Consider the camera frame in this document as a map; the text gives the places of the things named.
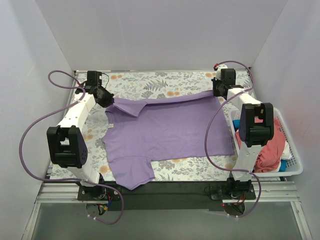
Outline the purple t shirt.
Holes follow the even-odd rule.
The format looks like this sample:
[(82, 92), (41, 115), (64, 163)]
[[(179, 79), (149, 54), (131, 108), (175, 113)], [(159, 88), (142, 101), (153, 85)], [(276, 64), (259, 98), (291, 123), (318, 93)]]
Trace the purple t shirt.
[(152, 162), (234, 153), (220, 102), (211, 91), (157, 99), (116, 98), (103, 137), (118, 185), (133, 190), (155, 178)]

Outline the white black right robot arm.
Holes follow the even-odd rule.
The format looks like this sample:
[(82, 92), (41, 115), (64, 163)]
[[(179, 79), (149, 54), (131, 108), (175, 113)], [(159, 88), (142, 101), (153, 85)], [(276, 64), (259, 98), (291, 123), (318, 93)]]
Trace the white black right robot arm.
[(252, 97), (245, 89), (236, 84), (236, 71), (225, 64), (217, 67), (211, 80), (213, 95), (223, 97), (240, 111), (238, 135), (240, 148), (236, 164), (230, 177), (217, 190), (232, 199), (244, 197), (253, 192), (252, 173), (256, 160), (263, 147), (274, 136), (274, 109), (271, 103), (262, 103)]

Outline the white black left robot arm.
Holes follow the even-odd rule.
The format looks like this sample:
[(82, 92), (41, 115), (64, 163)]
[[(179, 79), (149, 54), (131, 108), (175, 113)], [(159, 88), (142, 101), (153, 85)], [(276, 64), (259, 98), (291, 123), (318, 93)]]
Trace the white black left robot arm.
[(103, 199), (107, 191), (101, 184), (103, 177), (89, 163), (82, 129), (95, 105), (106, 108), (114, 103), (114, 95), (103, 86), (102, 75), (100, 71), (87, 72), (63, 119), (46, 132), (51, 162), (70, 171), (83, 186), (90, 187), (89, 194), (95, 200)]

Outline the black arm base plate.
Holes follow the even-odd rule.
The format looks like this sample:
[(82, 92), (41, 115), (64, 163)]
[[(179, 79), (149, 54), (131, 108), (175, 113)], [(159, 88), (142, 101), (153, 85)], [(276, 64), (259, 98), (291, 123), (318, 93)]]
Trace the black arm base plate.
[(241, 205), (258, 197), (258, 190), (248, 181), (151, 181), (129, 190), (107, 181), (99, 186), (78, 190), (77, 200), (103, 203), (110, 211), (124, 210), (223, 210), (224, 202)]

